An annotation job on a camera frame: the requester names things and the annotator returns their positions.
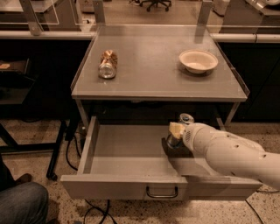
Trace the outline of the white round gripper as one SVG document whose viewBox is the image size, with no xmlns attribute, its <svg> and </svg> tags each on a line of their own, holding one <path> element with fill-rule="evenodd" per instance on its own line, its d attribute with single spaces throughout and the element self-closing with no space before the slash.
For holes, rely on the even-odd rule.
<svg viewBox="0 0 280 224">
<path fill-rule="evenodd" d="M 183 137 L 184 145 L 191 152 L 206 153 L 207 145 L 211 139 L 210 126 L 203 123 L 192 123 L 185 126 L 183 123 L 171 122 L 169 131 L 176 139 Z"/>
</svg>

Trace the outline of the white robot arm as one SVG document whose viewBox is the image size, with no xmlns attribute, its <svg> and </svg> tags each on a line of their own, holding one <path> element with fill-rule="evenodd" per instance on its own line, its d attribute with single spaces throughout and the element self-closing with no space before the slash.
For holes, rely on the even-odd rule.
<svg viewBox="0 0 280 224">
<path fill-rule="evenodd" d="M 259 143 L 198 122 L 171 122 L 169 131 L 216 172 L 280 189 L 280 155 L 265 151 Z"/>
</svg>

